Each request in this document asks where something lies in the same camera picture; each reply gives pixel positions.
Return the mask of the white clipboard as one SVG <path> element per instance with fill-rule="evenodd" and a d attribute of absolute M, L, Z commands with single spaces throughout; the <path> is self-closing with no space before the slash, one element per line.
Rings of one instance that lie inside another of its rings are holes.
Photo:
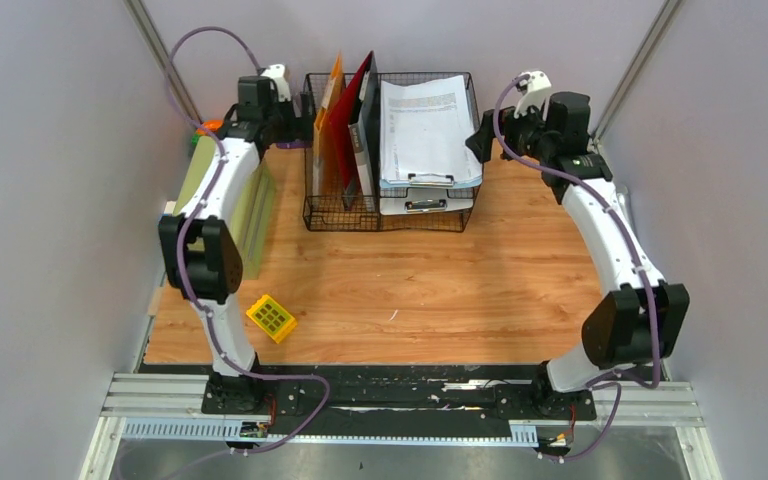
<path fill-rule="evenodd" d="M 473 206 L 471 189 L 392 188 L 382 190 L 379 197 L 379 212 L 389 216 L 462 211 Z"/>

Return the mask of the black clip file folder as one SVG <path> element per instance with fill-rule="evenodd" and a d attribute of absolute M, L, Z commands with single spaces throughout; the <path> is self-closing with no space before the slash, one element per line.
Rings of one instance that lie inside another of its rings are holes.
<path fill-rule="evenodd" d="M 356 192 L 366 212 L 374 212 L 373 141 L 370 139 L 372 110 L 377 89 L 375 52 L 370 50 L 352 75 L 341 101 L 347 105 L 347 133 L 357 171 Z"/>

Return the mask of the green drawer cabinet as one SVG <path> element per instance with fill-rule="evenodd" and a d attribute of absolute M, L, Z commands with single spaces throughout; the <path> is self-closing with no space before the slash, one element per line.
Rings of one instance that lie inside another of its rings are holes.
<path fill-rule="evenodd" d="M 203 136 L 193 146 L 190 166 L 176 201 L 177 215 L 196 193 L 216 153 L 215 142 Z M 241 190 L 228 229 L 238 248 L 243 263 L 243 279 L 257 279 L 274 197 L 275 180 L 265 163 L 260 164 L 248 177 Z"/>

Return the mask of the papers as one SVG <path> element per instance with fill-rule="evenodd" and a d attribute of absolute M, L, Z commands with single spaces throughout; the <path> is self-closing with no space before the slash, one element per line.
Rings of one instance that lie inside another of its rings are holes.
<path fill-rule="evenodd" d="M 477 130 L 474 113 L 464 73 L 410 85 L 382 80 L 380 187 L 481 185 L 483 166 L 465 145 Z"/>

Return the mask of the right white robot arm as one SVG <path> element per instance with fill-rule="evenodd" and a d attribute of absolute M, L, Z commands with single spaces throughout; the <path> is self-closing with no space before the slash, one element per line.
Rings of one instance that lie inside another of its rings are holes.
<path fill-rule="evenodd" d="M 597 270 L 603 298 L 584 321 L 580 343 L 542 363 L 530 392 L 535 411 L 549 418 L 569 407 L 571 394 L 611 379 L 641 383 L 638 366 L 652 367 L 645 385 L 656 387 L 690 304 L 686 287 L 668 282 L 634 235 L 613 173 L 590 144 L 589 102 L 585 94 L 559 92 L 543 107 L 487 110 L 466 141 L 482 162 L 499 144 L 504 159 L 540 171 Z"/>

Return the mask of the black wire mesh basket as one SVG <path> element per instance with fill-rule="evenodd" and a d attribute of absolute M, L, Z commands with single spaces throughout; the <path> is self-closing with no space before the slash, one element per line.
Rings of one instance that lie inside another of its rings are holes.
<path fill-rule="evenodd" d="M 376 104 L 349 142 L 355 188 L 305 152 L 303 221 L 312 232 L 465 230 L 484 167 L 464 142 L 478 128 L 468 72 L 380 73 Z"/>

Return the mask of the orange folder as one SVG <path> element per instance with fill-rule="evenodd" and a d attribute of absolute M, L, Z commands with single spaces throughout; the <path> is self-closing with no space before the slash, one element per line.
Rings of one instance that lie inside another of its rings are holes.
<path fill-rule="evenodd" d="M 313 127 L 312 195 L 327 196 L 333 191 L 337 176 L 337 160 L 333 129 L 330 123 L 344 90 L 343 56 L 339 51 L 328 76 Z"/>

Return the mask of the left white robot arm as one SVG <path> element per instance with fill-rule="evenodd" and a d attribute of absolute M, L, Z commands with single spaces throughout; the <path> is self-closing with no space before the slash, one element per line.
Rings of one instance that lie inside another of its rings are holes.
<path fill-rule="evenodd" d="M 266 151 L 296 139 L 299 120 L 281 73 L 243 76 L 237 95 L 219 129 L 205 132 L 214 153 L 202 180 L 177 214 L 161 218 L 158 233 L 167 278 L 207 333 L 213 370 L 208 394 L 227 395 L 239 411 L 253 413 L 265 403 L 268 378 L 252 370 L 257 354 L 236 297 L 244 263 L 229 222 Z"/>

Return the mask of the red folder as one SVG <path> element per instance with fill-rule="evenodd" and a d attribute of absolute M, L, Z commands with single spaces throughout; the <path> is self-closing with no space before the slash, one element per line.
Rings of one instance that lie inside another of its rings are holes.
<path fill-rule="evenodd" d="M 359 95 L 362 81 L 364 75 L 369 71 L 373 59 L 374 51 L 370 50 L 358 70 L 352 75 L 330 114 L 329 123 L 334 141 L 340 187 L 342 194 L 349 197 L 355 196 L 359 189 L 358 171 L 349 126 L 356 121 L 355 115 L 359 112 L 359 103 L 361 102 Z"/>

